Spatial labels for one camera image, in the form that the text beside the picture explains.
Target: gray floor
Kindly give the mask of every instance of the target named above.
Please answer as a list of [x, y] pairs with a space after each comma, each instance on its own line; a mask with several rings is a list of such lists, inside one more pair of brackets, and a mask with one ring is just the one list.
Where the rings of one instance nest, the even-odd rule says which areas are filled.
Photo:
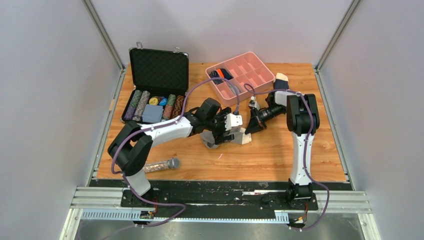
[[[312, 224], [318, 214], [308, 214]], [[82, 240], [100, 240], [132, 225], [130, 221], [84, 220], [80, 229]], [[314, 228], [304, 232], [289, 230], [282, 224], [264, 223], [200, 223], [169, 222], [152, 228], [131, 228], [108, 240], [364, 240], [356, 214], [326, 214]]]

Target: gray wall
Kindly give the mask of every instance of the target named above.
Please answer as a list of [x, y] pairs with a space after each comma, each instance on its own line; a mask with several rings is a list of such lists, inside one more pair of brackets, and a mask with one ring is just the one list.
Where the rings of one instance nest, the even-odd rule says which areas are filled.
[[180, 47], [191, 62], [247, 51], [268, 63], [316, 63], [351, 0], [93, 0], [120, 58]]
[[364, 0], [322, 73], [352, 178], [384, 240], [422, 239], [424, 4]]
[[80, 0], [0, 5], [0, 239], [56, 240], [119, 72]]

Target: case latch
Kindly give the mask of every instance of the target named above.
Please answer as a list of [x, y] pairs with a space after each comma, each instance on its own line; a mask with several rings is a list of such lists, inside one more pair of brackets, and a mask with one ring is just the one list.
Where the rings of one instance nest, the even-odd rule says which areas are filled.
[[143, 49], [143, 44], [141, 41], [136, 42], [135, 44], [137, 44], [137, 48], [138, 49]]

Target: wooden tabletop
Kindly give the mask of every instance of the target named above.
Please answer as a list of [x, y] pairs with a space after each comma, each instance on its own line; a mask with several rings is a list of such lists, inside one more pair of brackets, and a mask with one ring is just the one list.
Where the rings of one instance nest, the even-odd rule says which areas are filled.
[[[207, 79], [205, 69], [213, 63], [191, 63], [189, 66], [189, 86]], [[311, 153], [311, 175], [317, 181], [346, 180], [342, 164], [334, 142], [314, 70], [308, 63], [267, 63], [274, 74], [288, 76], [290, 89], [304, 94], [315, 94], [318, 104], [320, 126], [316, 131]], [[99, 179], [120, 179], [111, 173], [112, 158], [107, 148], [120, 132], [124, 124], [121, 115], [133, 91], [133, 77], [129, 66], [116, 109], [107, 135], [103, 155], [97, 172]], [[217, 99], [208, 84], [198, 87], [188, 99], [187, 109], [199, 107], [208, 98]], [[261, 106], [267, 106], [266, 95], [258, 96]], [[243, 126], [249, 122], [248, 99], [240, 103]], [[174, 139], [150, 150], [147, 162], [157, 162], [177, 157], [181, 166], [178, 169], [147, 173], [148, 179], [155, 180], [214, 180], [214, 181], [287, 181], [293, 164], [293, 140], [287, 129], [286, 115], [266, 122], [267, 129], [252, 134], [252, 142], [245, 145], [225, 143], [217, 149], [208, 149], [199, 135]]]

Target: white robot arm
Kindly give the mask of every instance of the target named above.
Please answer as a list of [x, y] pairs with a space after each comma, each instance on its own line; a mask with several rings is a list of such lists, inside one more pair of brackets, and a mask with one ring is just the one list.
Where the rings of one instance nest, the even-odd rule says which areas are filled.
[[176, 117], [165, 122], [143, 124], [141, 126], [135, 121], [129, 121], [110, 144], [107, 152], [111, 157], [114, 157], [119, 145], [130, 134], [140, 129], [147, 129], [131, 139], [134, 142], [137, 141], [134, 146], [126, 142], [116, 157], [116, 164], [120, 167], [130, 185], [139, 195], [144, 195], [151, 187], [143, 171], [143, 166], [151, 148], [174, 139], [200, 134], [204, 130], [211, 131], [213, 136], [212, 144], [214, 145], [234, 140], [232, 132], [234, 128], [243, 125], [242, 116], [231, 113], [231, 108], [229, 107], [218, 112], [220, 108], [219, 102], [208, 98], [194, 113], [194, 110], [186, 112], [179, 121], [177, 121], [178, 117]]
[[[288, 89], [288, 84], [284, 80], [277, 79], [274, 88]], [[310, 171], [311, 149], [315, 132], [320, 126], [320, 118], [315, 95], [305, 94], [304, 98], [313, 119], [313, 128], [307, 144], [305, 144], [305, 139], [311, 127], [309, 113], [300, 96], [284, 90], [275, 91], [268, 95], [266, 98], [267, 108], [257, 109], [254, 107], [255, 104], [249, 104], [252, 106], [250, 107], [250, 121], [245, 131], [246, 134], [259, 132], [267, 128], [266, 121], [280, 114], [287, 114], [287, 128], [293, 139], [293, 168], [288, 180], [289, 187], [287, 190], [287, 201], [291, 203], [297, 200], [310, 199], [313, 196], [312, 181], [305, 168]]]

